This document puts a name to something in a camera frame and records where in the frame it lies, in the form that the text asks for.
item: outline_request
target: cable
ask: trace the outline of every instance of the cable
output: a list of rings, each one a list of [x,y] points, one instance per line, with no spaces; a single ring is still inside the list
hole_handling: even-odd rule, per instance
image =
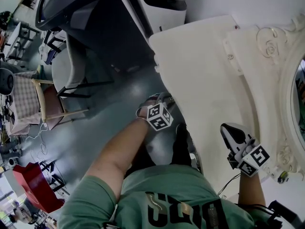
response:
[[[60,174],[60,176],[61,176],[62,182],[64,183],[64,185],[65,185],[65,187],[66,187],[66,183],[65,183],[65,180],[63,179],[63,176],[62,176],[61,172],[59,171],[59,169],[58,169],[57,165],[55,164],[55,162],[54,162],[54,161],[52,161],[52,162],[53,162],[53,164],[56,166],[56,169],[58,170],[58,172],[59,172],[59,174]]]
[[[42,137],[41,137],[41,133],[44,132],[44,131],[47,131],[47,130],[48,130],[48,127],[47,127],[47,129],[42,130],[41,128],[42,128],[43,125],[44,125],[44,123],[41,124],[40,130],[39,130],[37,136],[35,136],[35,137],[28,136],[28,137],[25,139],[25,142],[26,142],[29,138],[35,139],[35,138],[37,138],[37,137],[39,136],[40,139],[41,139],[41,144],[40,144],[41,152],[42,152],[44,155],[47,155],[47,154],[48,154],[48,149],[47,149],[46,145],[44,144],[44,141],[43,141],[43,139],[42,139]]]
[[[40,130],[39,130],[39,133],[38,133],[38,135],[37,135],[37,136],[35,136],[35,137],[28,136],[28,137],[25,139],[25,141],[27,141],[27,140],[28,140],[28,138],[35,139],[35,138],[37,138],[38,136],[40,136],[41,132],[43,132],[43,131],[47,131],[47,130],[48,130],[48,128],[47,128],[47,129],[45,129],[45,130],[42,130],[42,129],[41,129],[41,128],[42,128],[42,126],[43,126],[43,124],[44,124],[44,123],[42,123],[42,124],[41,124],[41,126],[40,126]]]
[[[220,196],[220,194],[226,189],[226,187],[229,185],[229,183],[235,179],[237,179],[238,177],[240,177],[240,173],[234,177],[231,178],[231,180],[225,184],[225,186],[217,193],[217,196]]]
[[[31,150],[31,151],[30,151],[30,156],[31,156],[32,159],[34,160],[34,163],[36,163],[36,160],[34,159],[34,157],[33,157],[33,155],[32,155],[32,152],[35,153],[36,157],[37,157],[41,162],[42,162],[42,161],[44,162],[44,159],[43,159],[43,158],[38,157],[38,154],[37,154],[34,150]],[[51,177],[50,177],[50,175],[49,175],[48,172],[45,173],[45,171],[43,171],[42,173],[43,173],[43,175],[44,175],[45,177],[48,177],[48,179],[51,181]]]

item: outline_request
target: mirror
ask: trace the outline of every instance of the mirror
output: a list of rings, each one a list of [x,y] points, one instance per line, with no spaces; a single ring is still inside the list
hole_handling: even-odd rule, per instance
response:
[[[299,64],[295,73],[295,83],[293,84],[291,110],[295,116],[295,129],[300,131],[305,140],[305,60]]]

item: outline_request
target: table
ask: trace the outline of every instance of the table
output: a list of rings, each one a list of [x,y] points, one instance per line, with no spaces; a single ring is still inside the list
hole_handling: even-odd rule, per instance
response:
[[[23,28],[26,28],[26,29],[29,30],[29,36],[28,37],[25,37],[21,34]],[[6,46],[4,47],[3,53],[4,53],[5,58],[15,59],[15,60],[20,60],[21,59],[17,56],[16,57],[10,56],[10,53],[11,53],[13,48],[18,49],[18,47],[15,46],[16,43],[20,44],[20,42],[18,41],[18,38],[25,39],[25,40],[31,41],[31,42],[33,41],[33,39],[30,38],[30,31],[33,31],[36,34],[39,33],[38,30],[35,30],[35,29],[31,28],[30,26],[22,24],[21,22],[18,23],[17,27],[15,28],[13,33],[10,35],[9,40],[6,43]]]
[[[36,71],[14,74],[14,89],[11,94],[13,102],[9,106],[14,113],[15,122],[5,124],[8,135],[26,135],[30,124],[39,124],[40,105],[34,84],[31,81]]]

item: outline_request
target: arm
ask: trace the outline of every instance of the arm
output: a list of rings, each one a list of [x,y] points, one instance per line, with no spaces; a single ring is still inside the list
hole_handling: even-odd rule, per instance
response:
[[[238,203],[244,205],[266,205],[258,174],[255,174],[250,178],[247,177],[244,173],[241,173]]]
[[[138,152],[148,128],[149,124],[143,119],[132,121],[106,144],[86,176],[95,176],[103,180],[118,200],[124,175]]]

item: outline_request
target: gray floor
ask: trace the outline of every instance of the gray floor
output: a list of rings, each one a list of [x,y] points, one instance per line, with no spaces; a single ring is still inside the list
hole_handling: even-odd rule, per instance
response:
[[[37,46],[40,43],[41,40],[36,39],[28,49],[25,61],[19,64],[29,69],[36,69],[37,65],[41,64],[37,53]],[[108,75],[102,61],[93,52],[87,53],[88,81],[107,80]],[[45,66],[45,70],[47,77],[51,78],[51,67]],[[22,144],[21,165],[25,166],[34,161],[55,160],[58,168],[56,172],[61,173],[66,183],[65,189],[71,193],[104,145],[135,118],[135,111],[139,104],[152,94],[166,91],[159,74],[155,72],[154,65],[146,65],[138,72],[129,75],[119,75],[112,71],[110,74],[115,80],[114,83],[91,88],[90,99],[65,99],[64,103],[68,110],[87,107],[90,110],[85,114],[73,116],[73,122],[42,132],[41,137],[46,150],[41,150],[39,137],[35,140],[29,138]],[[174,122],[170,128],[158,133],[151,131],[147,136],[147,149],[156,164],[168,164],[172,159],[175,127],[183,121],[177,107],[173,108],[172,115]],[[40,125],[33,125],[29,135],[36,136],[39,128]],[[56,218],[59,213],[60,211],[56,211],[53,216]]]

